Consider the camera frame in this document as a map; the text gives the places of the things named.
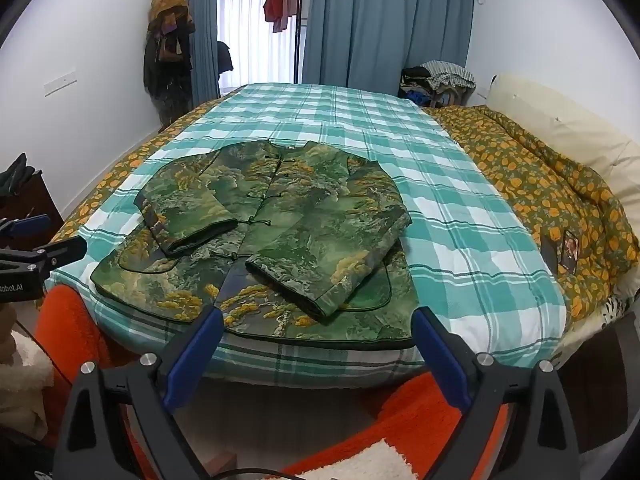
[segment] white fleece fabric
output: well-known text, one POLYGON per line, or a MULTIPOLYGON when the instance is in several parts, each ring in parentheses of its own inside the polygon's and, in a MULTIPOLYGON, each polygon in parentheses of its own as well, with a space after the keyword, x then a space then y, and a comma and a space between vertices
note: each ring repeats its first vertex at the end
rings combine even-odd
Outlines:
POLYGON ((0 364, 0 424, 39 440, 47 434, 42 389, 53 385, 53 366, 31 339, 12 335, 14 363, 0 364))
POLYGON ((417 480, 404 457, 384 440, 341 462, 296 476, 306 480, 417 480))

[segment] green and white checkered sheet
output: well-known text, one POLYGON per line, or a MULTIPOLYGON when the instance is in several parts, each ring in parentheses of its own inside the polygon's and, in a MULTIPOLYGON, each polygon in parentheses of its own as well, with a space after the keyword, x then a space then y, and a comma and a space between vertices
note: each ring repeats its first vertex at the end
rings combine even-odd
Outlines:
MULTIPOLYGON (((79 234, 83 260, 49 286, 77 289, 101 330, 134 352, 159 351, 184 324, 139 312, 95 290, 95 266, 142 219, 138 191, 176 158, 244 140, 283 146, 313 140, 377 160, 413 223, 401 238, 418 299, 475 352, 505 364, 548 358, 564 330, 562 293, 529 232, 466 153, 412 102, 354 89, 254 84, 224 101, 140 165, 79 234)), ((353 351, 252 340, 225 333, 213 376, 296 387, 365 387, 420 371, 415 348, 353 351)))

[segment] jacket sleeve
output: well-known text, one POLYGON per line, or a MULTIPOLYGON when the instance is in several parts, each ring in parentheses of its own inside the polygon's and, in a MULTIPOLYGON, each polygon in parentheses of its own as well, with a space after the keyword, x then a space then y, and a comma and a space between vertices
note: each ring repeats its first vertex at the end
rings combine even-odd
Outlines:
POLYGON ((134 203, 153 238, 169 257, 211 240, 238 225, 200 180, 218 152, 179 158, 163 166, 140 190, 134 203))
POLYGON ((411 223, 398 188, 377 162, 356 170, 347 188, 348 194, 325 198, 246 262, 316 319, 347 301, 411 223))

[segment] white wall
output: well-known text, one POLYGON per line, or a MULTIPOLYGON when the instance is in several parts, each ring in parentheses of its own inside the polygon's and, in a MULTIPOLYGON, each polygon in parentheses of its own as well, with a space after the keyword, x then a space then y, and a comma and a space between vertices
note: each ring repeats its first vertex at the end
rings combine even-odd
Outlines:
MULTIPOLYGON (((511 72, 640 142, 640 60, 601 0, 476 0, 466 66, 479 89, 511 72)), ((475 95, 469 104, 483 102, 475 95)))
POLYGON ((159 128, 142 82, 150 3, 32 0, 0 48, 0 170, 26 152, 63 213, 159 128), (76 83, 44 97, 73 70, 76 83))

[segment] sheer white curtain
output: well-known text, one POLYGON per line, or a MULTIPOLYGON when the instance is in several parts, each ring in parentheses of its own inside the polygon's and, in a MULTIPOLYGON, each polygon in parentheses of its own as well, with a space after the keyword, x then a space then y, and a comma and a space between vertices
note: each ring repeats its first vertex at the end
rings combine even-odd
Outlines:
POLYGON ((229 47, 234 69, 220 76, 226 94, 248 83, 293 83, 296 17, 272 33, 264 21, 265 0, 218 0, 218 39, 229 47))

